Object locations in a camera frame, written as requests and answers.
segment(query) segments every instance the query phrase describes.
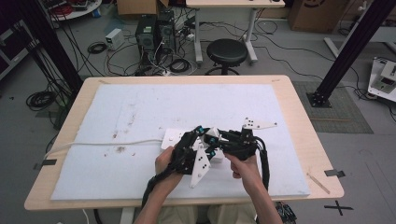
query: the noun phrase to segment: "round stool seat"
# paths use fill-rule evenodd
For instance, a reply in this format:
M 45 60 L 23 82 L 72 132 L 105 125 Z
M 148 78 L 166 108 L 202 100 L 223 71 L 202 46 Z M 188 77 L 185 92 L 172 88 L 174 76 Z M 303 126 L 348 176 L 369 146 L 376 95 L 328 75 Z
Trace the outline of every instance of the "round stool seat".
M 240 41 L 233 39 L 218 39 L 207 46 L 207 56 L 225 66 L 237 66 L 248 56 L 248 49 Z

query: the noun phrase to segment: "gray mat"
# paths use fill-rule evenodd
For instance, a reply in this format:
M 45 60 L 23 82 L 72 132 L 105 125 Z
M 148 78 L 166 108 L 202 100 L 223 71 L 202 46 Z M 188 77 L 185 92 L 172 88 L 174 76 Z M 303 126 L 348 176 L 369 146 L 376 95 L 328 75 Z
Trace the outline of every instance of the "gray mat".
M 364 116 L 350 98 L 345 88 L 332 92 L 332 108 L 314 108 L 309 104 L 307 92 L 314 92 L 320 82 L 293 82 L 306 114 L 318 133 L 373 133 Z

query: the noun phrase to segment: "person's left hand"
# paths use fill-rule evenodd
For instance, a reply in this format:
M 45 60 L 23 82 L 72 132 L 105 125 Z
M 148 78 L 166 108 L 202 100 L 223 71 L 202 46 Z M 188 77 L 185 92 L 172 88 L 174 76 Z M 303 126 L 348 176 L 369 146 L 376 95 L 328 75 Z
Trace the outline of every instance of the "person's left hand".
M 157 159 L 155 160 L 156 174 L 162 172 L 169 164 L 174 149 L 175 149 L 174 147 L 168 147 L 163 153 L 161 153 L 160 156 L 157 157 Z M 182 174 L 172 173 L 164 180 L 160 181 L 155 186 L 155 189 L 166 190 L 168 193 L 170 193 L 178 185 L 182 177 L 183 177 Z

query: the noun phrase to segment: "white board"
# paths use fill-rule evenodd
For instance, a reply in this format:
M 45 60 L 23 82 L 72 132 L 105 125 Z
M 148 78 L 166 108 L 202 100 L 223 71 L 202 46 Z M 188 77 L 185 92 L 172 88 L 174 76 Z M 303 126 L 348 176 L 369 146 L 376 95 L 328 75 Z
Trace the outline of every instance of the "white board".
M 309 195 L 309 187 L 274 90 L 257 84 L 102 85 L 76 137 L 83 143 L 162 139 L 167 128 L 198 125 L 240 131 L 246 117 L 276 122 L 254 130 L 266 144 L 272 196 Z M 52 200 L 141 199 L 154 174 L 161 142 L 134 146 L 72 146 Z M 169 198 L 246 197 L 230 162 L 213 163 L 194 189 L 185 175 Z

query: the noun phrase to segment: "white table leg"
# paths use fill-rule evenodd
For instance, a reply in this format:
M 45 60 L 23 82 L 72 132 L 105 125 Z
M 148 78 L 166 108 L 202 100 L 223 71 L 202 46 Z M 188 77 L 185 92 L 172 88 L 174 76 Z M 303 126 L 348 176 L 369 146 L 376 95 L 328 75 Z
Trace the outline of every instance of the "white table leg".
M 195 36 L 194 36 L 194 48 L 195 48 L 195 61 L 198 66 L 204 61 L 202 57 L 201 42 L 199 38 L 199 8 L 195 9 Z
M 258 61 L 256 52 L 254 52 L 254 48 L 250 42 L 251 34 L 253 33 L 253 28 L 254 28 L 254 21 L 256 20 L 256 14 L 257 14 L 257 8 L 251 9 L 247 34 L 243 36 L 245 45 L 247 46 L 247 52 L 250 59 L 250 63 L 255 63 Z
M 134 207 L 122 208 L 120 224 L 132 224 L 134 222 Z

